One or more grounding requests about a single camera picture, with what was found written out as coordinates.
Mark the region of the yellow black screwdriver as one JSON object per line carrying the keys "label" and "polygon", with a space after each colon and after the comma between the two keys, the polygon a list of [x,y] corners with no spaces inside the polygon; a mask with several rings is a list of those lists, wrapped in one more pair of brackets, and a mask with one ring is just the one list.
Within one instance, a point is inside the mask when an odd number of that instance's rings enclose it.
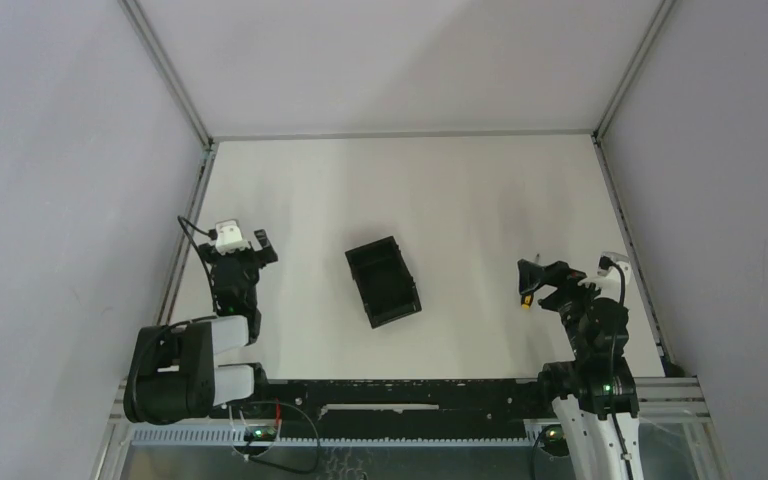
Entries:
{"label": "yellow black screwdriver", "polygon": [[[539,263],[539,262],[540,262],[540,257],[541,257],[540,253],[537,253],[537,254],[535,255],[534,259],[532,260],[532,262],[533,262],[533,263]],[[523,307],[524,309],[526,309],[526,310],[530,309],[530,308],[531,308],[531,306],[532,306],[532,303],[533,303],[533,299],[534,299],[534,297],[533,297],[533,295],[532,295],[532,294],[529,294],[529,295],[522,295],[522,296],[521,296],[521,300],[522,300],[521,304],[522,304],[522,307]]]}

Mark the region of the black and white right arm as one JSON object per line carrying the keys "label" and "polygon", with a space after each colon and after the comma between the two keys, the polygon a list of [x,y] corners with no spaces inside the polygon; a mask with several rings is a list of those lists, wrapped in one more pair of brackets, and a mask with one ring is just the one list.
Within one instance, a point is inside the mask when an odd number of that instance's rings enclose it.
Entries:
{"label": "black and white right arm", "polygon": [[640,406],[624,349],[632,279],[627,257],[601,254],[589,275],[564,261],[517,263],[520,303],[556,313],[573,360],[549,362],[538,375],[538,402],[556,424],[534,447],[568,456],[578,479],[641,479]]}

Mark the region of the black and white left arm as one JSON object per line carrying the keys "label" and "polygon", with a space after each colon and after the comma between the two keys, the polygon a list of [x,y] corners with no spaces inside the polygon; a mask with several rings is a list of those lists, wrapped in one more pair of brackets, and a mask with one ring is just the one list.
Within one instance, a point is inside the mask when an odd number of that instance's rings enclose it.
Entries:
{"label": "black and white left arm", "polygon": [[257,285],[262,269],[278,255],[265,230],[255,231],[254,239],[256,246],[237,227],[218,227],[213,242],[197,248],[211,314],[139,331],[123,397],[130,422],[170,425],[206,417],[229,402],[250,417],[270,409],[273,392],[258,381],[257,363],[216,360],[260,336]]}

